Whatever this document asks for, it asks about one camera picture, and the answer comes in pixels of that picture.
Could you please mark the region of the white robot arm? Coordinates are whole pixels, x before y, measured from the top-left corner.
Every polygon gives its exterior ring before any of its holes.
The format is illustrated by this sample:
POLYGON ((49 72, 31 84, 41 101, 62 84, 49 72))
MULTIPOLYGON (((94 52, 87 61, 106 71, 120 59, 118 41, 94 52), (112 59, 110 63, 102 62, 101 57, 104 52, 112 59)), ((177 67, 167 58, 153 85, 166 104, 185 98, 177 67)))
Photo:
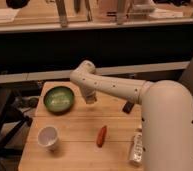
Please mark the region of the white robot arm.
POLYGON ((103 92, 141 106, 143 171, 193 171, 193 96, 184 85, 99 76, 88 60, 70 81, 88 104, 103 92))

